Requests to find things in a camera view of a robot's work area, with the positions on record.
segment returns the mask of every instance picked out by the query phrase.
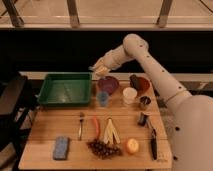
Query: wooden tabletop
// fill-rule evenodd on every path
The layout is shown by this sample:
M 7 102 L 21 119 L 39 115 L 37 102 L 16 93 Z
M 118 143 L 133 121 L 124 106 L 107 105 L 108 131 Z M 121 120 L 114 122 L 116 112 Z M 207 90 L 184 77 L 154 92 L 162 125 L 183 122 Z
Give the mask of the wooden tabletop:
M 171 150 L 167 135 L 161 120 L 159 108 L 152 86 L 140 94 L 133 106 L 125 106 L 122 101 L 122 91 L 129 86 L 129 82 L 120 81 L 119 88 L 110 96 L 107 107 L 100 107 L 96 100 L 98 87 L 93 81 L 92 98 L 88 107 L 81 108 L 41 108 L 32 126 L 26 143 L 19 168 L 22 170 L 77 170 L 77 169 L 167 169 L 171 168 Z M 157 131 L 158 159 L 153 160 L 150 149 L 150 130 L 139 127 L 137 122 L 141 109 L 138 98 L 147 95 L 152 102 L 145 114 L 149 115 L 153 127 Z M 79 114 L 85 114 L 83 122 L 82 141 L 78 141 Z M 96 115 L 100 121 L 101 136 L 103 140 L 107 118 L 111 117 L 119 137 L 122 156 L 110 159 L 100 159 L 87 147 L 86 142 L 95 137 L 95 127 L 92 116 Z M 69 144 L 67 160 L 55 161 L 52 158 L 55 139 L 57 136 L 67 136 L 72 141 Z M 129 155 L 124 150 L 124 142 L 136 138 L 140 150 Z

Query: bunch of grapes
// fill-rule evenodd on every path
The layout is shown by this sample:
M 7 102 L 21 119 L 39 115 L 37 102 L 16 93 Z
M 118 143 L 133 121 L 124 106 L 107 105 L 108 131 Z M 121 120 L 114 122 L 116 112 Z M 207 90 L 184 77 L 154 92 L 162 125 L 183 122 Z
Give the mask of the bunch of grapes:
M 93 154 L 100 157 L 101 159 L 122 155 L 120 148 L 117 146 L 109 146 L 98 139 L 94 139 L 93 141 L 88 142 L 87 145 L 92 150 Z

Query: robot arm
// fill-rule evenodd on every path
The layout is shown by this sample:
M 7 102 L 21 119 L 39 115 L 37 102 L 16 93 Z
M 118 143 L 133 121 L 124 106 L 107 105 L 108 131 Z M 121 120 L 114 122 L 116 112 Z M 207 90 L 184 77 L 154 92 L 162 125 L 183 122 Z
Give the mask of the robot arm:
M 149 54 L 147 42 L 136 34 L 127 35 L 123 45 L 101 57 L 93 66 L 93 71 L 98 76 L 105 76 L 110 70 L 115 70 L 134 59 L 140 63 L 171 111 L 174 112 L 182 101 L 191 96 L 186 88 Z
M 186 88 L 166 71 L 148 52 L 141 37 L 129 34 L 123 45 L 106 53 L 94 65 L 98 76 L 106 75 L 124 62 L 136 59 L 175 115 L 172 153 L 178 159 L 172 171 L 212 171 L 213 168 L 213 99 L 192 96 Z

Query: green tray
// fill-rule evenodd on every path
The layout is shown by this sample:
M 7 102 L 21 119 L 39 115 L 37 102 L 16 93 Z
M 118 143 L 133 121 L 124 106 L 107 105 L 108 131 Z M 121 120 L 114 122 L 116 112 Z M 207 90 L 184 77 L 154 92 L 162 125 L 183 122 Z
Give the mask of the green tray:
M 38 103 L 47 107 L 87 106 L 91 97 L 90 73 L 48 74 Z

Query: metal fork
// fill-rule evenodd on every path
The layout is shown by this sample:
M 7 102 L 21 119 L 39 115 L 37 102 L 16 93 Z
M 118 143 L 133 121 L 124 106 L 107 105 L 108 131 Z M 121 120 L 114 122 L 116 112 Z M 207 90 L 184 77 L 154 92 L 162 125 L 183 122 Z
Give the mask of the metal fork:
M 81 141 L 81 139 L 82 139 L 83 121 L 84 121 L 84 113 L 80 112 L 80 119 L 79 119 L 80 127 L 78 130 L 78 141 Z

